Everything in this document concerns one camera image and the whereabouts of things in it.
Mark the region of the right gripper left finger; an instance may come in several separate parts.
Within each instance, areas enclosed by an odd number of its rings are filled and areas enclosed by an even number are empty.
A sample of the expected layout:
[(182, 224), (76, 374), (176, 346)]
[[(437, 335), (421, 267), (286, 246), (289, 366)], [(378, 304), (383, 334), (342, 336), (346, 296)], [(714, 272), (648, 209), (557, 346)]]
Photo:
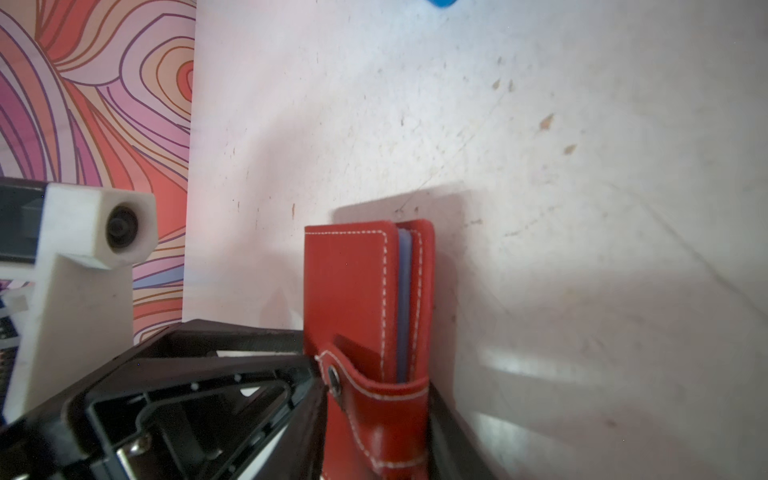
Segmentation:
[(317, 479), (326, 393), (299, 330), (176, 324), (3, 427), (1, 475)]

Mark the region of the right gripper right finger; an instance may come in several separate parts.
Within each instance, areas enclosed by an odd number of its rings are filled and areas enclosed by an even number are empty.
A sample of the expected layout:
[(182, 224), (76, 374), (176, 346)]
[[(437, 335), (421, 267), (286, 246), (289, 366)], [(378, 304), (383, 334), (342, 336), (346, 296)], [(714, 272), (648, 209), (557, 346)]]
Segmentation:
[(427, 450), (430, 479), (496, 478), (433, 384), (429, 385), (428, 395)]

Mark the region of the red leather card holder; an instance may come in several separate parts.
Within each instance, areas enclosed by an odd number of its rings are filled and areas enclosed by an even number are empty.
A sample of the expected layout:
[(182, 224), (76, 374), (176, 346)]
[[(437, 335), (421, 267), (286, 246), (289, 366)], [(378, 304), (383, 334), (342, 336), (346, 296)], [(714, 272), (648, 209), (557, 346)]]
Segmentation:
[(426, 479), (435, 231), (309, 226), (304, 351), (328, 388), (325, 479)]

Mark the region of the blue plastic card tray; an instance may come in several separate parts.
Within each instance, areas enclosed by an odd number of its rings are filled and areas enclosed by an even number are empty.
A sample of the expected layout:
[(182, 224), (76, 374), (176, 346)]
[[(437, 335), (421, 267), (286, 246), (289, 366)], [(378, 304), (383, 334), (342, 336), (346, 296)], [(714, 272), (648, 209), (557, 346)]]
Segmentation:
[(438, 8), (448, 8), (453, 5), (457, 0), (428, 0), (432, 5)]

